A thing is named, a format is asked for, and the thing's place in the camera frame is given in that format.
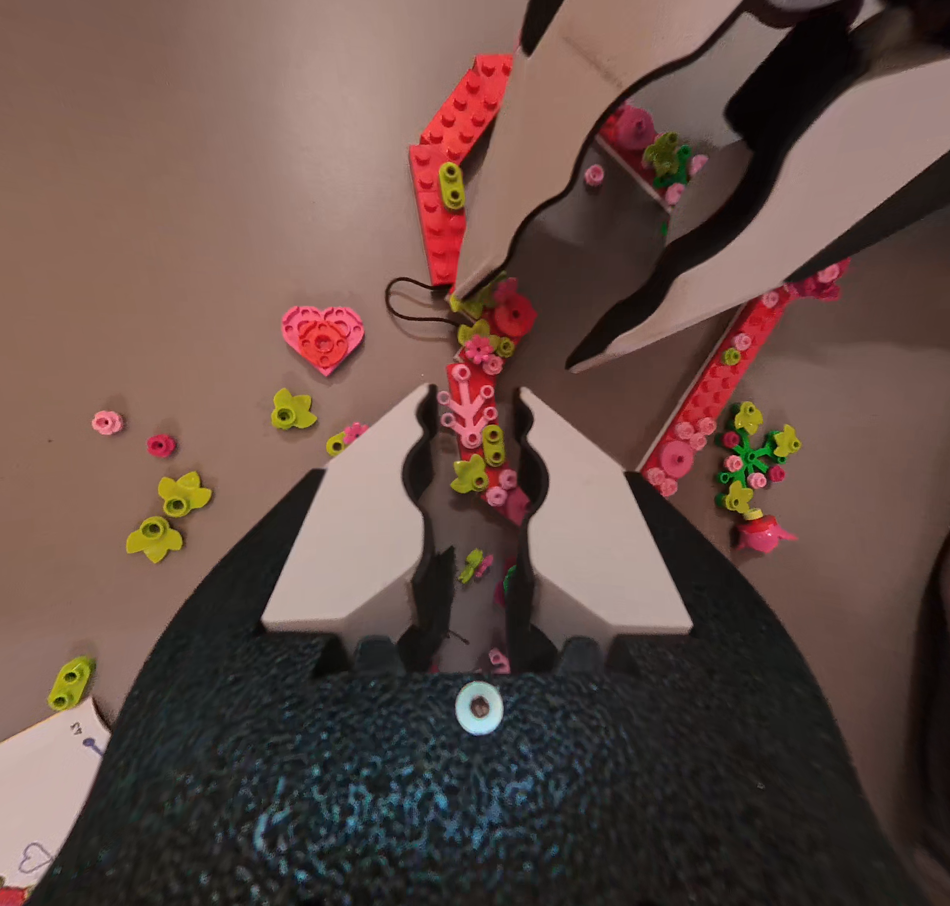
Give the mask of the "pink lego heart tile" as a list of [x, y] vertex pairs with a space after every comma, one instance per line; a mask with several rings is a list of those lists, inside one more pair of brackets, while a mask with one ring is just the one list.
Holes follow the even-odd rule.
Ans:
[[365, 328], [352, 308], [291, 307], [281, 319], [285, 342], [320, 374], [330, 377], [363, 342]]

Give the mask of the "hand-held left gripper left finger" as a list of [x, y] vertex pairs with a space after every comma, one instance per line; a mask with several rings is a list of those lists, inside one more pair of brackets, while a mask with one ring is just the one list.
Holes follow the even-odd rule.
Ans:
[[436, 549], [421, 499], [433, 480], [439, 412], [421, 385], [323, 471], [264, 609], [270, 632], [395, 644], [406, 669], [426, 672], [442, 646], [454, 595], [454, 556]]

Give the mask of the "lime lego leaf piece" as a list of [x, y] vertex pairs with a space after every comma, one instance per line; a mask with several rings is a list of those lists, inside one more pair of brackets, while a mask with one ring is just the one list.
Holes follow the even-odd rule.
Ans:
[[179, 552], [184, 547], [184, 538], [165, 517], [152, 516], [141, 522], [125, 541], [128, 555], [141, 554], [154, 564], [161, 563], [167, 554]]
[[306, 393], [293, 394], [287, 388], [280, 389], [273, 398], [270, 416], [272, 427], [279, 430], [307, 429], [316, 425], [317, 416], [312, 411], [312, 396]]
[[180, 519], [203, 509], [213, 497], [212, 489], [202, 484], [196, 471], [187, 472], [177, 479], [162, 477], [158, 494], [162, 501], [162, 514], [169, 519]]

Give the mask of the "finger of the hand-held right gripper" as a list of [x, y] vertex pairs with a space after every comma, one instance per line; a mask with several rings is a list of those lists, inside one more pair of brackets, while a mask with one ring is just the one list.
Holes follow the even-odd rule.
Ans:
[[948, 157], [948, 29], [910, 9], [794, 27], [724, 112], [658, 261], [569, 354], [580, 372], [687, 329], [911, 224], [903, 195]]
[[567, 193], [629, 93], [691, 64], [747, 0], [529, 0], [467, 208], [456, 295], [505, 267], [524, 225]]

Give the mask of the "red lego heart frame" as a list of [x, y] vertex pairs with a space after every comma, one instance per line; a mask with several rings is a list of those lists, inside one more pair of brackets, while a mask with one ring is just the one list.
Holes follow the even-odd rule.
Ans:
[[[529, 509], [513, 461], [505, 453], [494, 391], [503, 367], [529, 334], [537, 318], [520, 295], [515, 278], [498, 274], [469, 300], [453, 294], [462, 238], [467, 229], [462, 164], [476, 142], [485, 138], [501, 108], [512, 69], [511, 55], [477, 55], [409, 149], [409, 163], [429, 277], [435, 293], [445, 293], [462, 316], [459, 350], [446, 367], [448, 388], [439, 401], [443, 424], [456, 437], [459, 460], [452, 488], [480, 498], [515, 525]], [[730, 321], [658, 441], [648, 450], [642, 477], [664, 498], [674, 495], [697, 454], [712, 441], [728, 454], [717, 474], [724, 492], [716, 498], [737, 517], [733, 530], [739, 546], [770, 553], [793, 535], [755, 507], [763, 489], [787, 475], [786, 464], [801, 449], [791, 425], [755, 440], [764, 419], [751, 401], [732, 404], [736, 386], [764, 347], [787, 307], [797, 298], [832, 301], [850, 259], [840, 259], [799, 283], [754, 297]]]

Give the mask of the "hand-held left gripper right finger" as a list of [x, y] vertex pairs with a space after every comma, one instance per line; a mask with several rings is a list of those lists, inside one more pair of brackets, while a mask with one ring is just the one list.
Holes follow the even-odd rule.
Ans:
[[533, 391], [514, 402], [527, 497], [505, 602], [513, 673], [550, 670], [581, 640], [598, 658], [619, 636], [683, 636], [693, 620], [623, 467]]

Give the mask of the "lego instruction booklet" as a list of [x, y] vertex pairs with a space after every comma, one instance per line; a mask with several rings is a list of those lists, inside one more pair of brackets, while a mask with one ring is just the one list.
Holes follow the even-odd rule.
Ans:
[[24, 904], [89, 796], [110, 732], [91, 698], [1, 745], [1, 903]]

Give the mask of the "lime rounded lego plate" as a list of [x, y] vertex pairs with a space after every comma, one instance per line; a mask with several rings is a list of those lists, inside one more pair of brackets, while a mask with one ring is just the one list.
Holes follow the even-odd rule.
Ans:
[[79, 655], [60, 669], [47, 697], [48, 707], [56, 712], [71, 710], [85, 697], [96, 670], [95, 658]]

